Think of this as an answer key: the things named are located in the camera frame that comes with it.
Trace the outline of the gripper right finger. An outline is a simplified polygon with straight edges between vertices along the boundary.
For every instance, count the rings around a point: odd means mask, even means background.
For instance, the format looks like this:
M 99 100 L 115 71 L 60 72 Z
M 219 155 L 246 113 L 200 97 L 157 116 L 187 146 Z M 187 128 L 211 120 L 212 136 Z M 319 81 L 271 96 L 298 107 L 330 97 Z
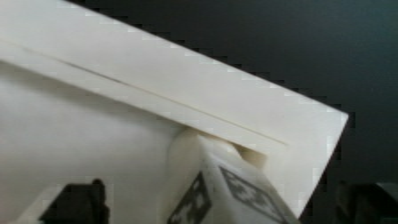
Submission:
M 333 224 L 398 224 L 398 183 L 338 183 Z

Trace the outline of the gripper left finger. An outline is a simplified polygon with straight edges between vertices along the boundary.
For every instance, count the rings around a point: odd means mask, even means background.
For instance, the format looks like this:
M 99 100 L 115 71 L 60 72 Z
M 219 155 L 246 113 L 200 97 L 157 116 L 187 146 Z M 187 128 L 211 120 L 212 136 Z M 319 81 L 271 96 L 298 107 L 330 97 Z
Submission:
M 104 184 L 67 184 L 38 216 L 42 224 L 108 224 Z

